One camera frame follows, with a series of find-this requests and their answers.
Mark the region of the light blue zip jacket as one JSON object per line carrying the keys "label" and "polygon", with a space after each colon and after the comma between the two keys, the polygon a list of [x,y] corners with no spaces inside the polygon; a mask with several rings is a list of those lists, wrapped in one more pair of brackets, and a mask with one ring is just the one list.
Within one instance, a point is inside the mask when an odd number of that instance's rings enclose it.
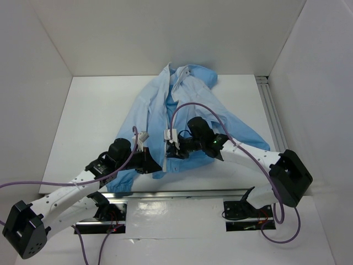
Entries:
{"label": "light blue zip jacket", "polygon": [[269,144],[251,127],[242,122],[212,93],[217,73],[199,65],[186,65],[173,69],[166,66],[136,96],[127,117],[117,134],[130,139],[132,128],[149,134],[147,146],[162,170],[152,174],[161,179],[168,173],[179,173],[212,163],[204,152],[193,152],[188,159],[166,158],[164,131],[170,127],[177,131],[187,129],[190,119],[200,116],[220,133],[229,133],[247,145],[270,150]]}

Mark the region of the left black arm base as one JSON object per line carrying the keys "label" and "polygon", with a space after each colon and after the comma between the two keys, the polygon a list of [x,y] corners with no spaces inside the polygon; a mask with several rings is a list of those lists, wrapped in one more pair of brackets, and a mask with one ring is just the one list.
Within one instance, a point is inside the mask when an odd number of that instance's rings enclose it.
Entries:
{"label": "left black arm base", "polygon": [[93,217],[76,223],[81,234],[124,234],[126,232],[127,204],[112,203],[102,193],[96,192],[88,196],[97,207]]}

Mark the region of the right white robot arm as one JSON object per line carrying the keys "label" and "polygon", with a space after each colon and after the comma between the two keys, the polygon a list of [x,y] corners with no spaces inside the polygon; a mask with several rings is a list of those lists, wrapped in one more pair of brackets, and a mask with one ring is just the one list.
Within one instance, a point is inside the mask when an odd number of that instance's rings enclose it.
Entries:
{"label": "right white robot arm", "polygon": [[313,182],[308,169],[292,150],[274,152],[249,146],[226,134],[215,133],[199,116],[189,120],[188,127],[191,135],[187,138],[176,129],[165,130],[167,157],[184,160],[193,152],[203,151],[210,158],[265,175],[268,184],[250,188],[240,204],[246,216],[254,216],[260,208],[275,203],[295,208]]}

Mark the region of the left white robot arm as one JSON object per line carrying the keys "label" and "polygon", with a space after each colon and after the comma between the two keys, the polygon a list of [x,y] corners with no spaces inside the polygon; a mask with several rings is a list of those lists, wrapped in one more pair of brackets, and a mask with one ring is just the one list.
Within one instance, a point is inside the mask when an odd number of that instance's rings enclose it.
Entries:
{"label": "left white robot arm", "polygon": [[116,218],[117,207],[99,189],[116,178],[118,171],[134,169],[148,174],[161,171],[146,147],[116,139],[72,181],[45,197],[14,204],[2,231],[22,259],[37,254],[56,233],[85,219]]}

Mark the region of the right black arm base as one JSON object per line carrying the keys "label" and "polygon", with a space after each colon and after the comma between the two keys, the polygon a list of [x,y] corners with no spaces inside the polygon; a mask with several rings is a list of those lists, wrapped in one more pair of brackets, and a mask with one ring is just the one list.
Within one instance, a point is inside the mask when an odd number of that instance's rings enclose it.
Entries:
{"label": "right black arm base", "polygon": [[247,201],[249,193],[254,189],[250,188],[240,200],[226,200],[223,202],[222,218],[225,220],[227,232],[234,231],[256,231],[275,230],[276,225],[272,212],[272,206],[266,205],[260,209],[251,206]]}

